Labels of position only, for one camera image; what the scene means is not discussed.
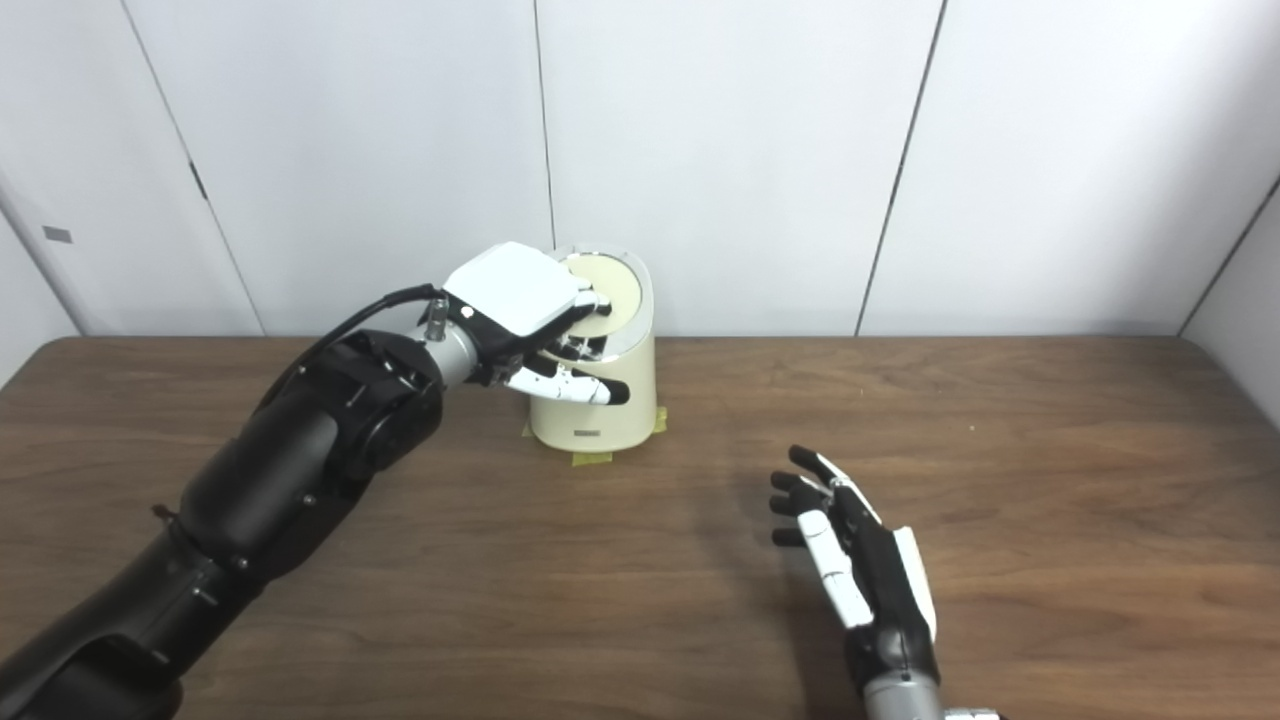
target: black rubber fingertip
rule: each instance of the black rubber fingertip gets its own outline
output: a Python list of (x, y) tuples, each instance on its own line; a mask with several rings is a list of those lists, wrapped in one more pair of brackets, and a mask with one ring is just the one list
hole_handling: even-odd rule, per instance
[(823, 480), (829, 480), (831, 478), (835, 477), (831, 469), (828, 469), (827, 465), (822, 462), (822, 460), (818, 460), (818, 454), (809, 450), (808, 447), (792, 445), (791, 450), (787, 451), (787, 457), (790, 457), (792, 462), (804, 468), (805, 470), (815, 473), (818, 478)]
[(631, 400), (631, 388), (622, 380), (607, 380), (599, 378), (604, 387), (609, 389), (609, 405), (626, 405)]
[(786, 515), (787, 518), (795, 518), (796, 514), (791, 510), (791, 498), (781, 495), (774, 495), (769, 498), (769, 510), (777, 515)]
[(797, 528), (776, 528), (769, 539), (778, 547), (804, 547), (804, 533)]
[(791, 498), (791, 511), (795, 515), (809, 512), (810, 510), (822, 510), (822, 493), (808, 483), (792, 487), (787, 497)]
[(788, 492), (791, 488), (796, 487), (796, 483), (800, 482), (803, 482), (800, 475), (795, 473), (774, 470), (773, 474), (769, 475), (769, 484), (773, 486), (773, 489), (780, 489), (782, 492)]

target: container lid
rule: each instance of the container lid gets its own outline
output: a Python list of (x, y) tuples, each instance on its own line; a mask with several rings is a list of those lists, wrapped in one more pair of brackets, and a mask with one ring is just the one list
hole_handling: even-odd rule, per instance
[(607, 245), (575, 245), (552, 256), (591, 281), (613, 311), (579, 320), (548, 351), (562, 360), (607, 363), (640, 345), (653, 328), (653, 284), (644, 263)]

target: white wall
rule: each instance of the white wall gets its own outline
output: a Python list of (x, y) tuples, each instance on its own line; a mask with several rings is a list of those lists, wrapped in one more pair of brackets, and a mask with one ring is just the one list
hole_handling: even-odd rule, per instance
[(864, 334), (1170, 334), (1280, 172), (1270, 0), (950, 0), (878, 250), (938, 0), (0, 1), (0, 204), (90, 332), (518, 240), (635, 250), (664, 334), (851, 334), (870, 275)]
[(539, 3), (557, 241), (663, 334), (852, 334), (937, 0)]
[(1187, 327), (1280, 427), (1280, 200), (1266, 210)]
[(41, 345), (79, 334), (0, 215), (0, 387)]
[(261, 332), (123, 8), (0, 17), (0, 200), (86, 331)]
[(128, 0), (273, 334), (552, 247), (531, 0)]
[(952, 0), (864, 334), (1171, 334), (1280, 172), (1280, 4)]

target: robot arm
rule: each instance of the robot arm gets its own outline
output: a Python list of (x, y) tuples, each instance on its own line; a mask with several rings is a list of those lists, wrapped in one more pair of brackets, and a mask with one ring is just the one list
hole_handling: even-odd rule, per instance
[[(399, 334), (358, 325), (425, 301)], [(0, 720), (163, 720), (180, 678), (268, 583), (329, 537), (372, 477), (435, 432), (462, 382), (593, 404), (623, 383), (539, 351), (608, 300), (536, 250), (495, 246), (436, 290), (390, 293), (306, 350), (241, 434), (163, 507), (155, 541), (97, 593), (0, 662)]]
[(942, 710), (937, 614), (911, 528), (888, 530), (867, 496), (822, 455), (791, 446), (817, 480), (776, 471), (785, 496), (769, 507), (796, 519), (773, 530), (781, 547), (806, 547), (845, 626), (845, 661), (868, 720), (1000, 720), (992, 710)]

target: black cable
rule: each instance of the black cable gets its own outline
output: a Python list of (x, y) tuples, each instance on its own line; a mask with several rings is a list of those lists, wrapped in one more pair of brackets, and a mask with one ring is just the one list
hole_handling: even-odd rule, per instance
[(355, 315), (339, 323), (338, 327), (325, 333), (324, 337), (311, 343), (311, 347), (303, 350), (302, 354), (298, 355), (283, 373), (280, 373), (280, 377), (275, 378), (275, 382), (271, 383), (270, 388), (268, 388), (266, 395), (264, 395), (262, 400), (259, 401), (257, 410), (266, 407), (273, 400), (275, 400), (275, 396), (280, 395), (280, 389), (284, 388), (284, 383), (289, 382), (289, 378), (298, 372), (298, 368), (311, 361), (311, 359), (320, 354), (324, 348), (346, 337), (347, 333), (360, 327), (365, 323), (365, 320), (372, 318), (383, 310), (396, 307), (397, 305), (404, 305), (406, 302), (415, 302), (420, 300), (434, 300), (436, 297), (444, 297), (444, 293), (435, 290), (435, 286), (431, 283), (419, 284), (397, 290), (396, 292), (389, 292), (361, 309)]

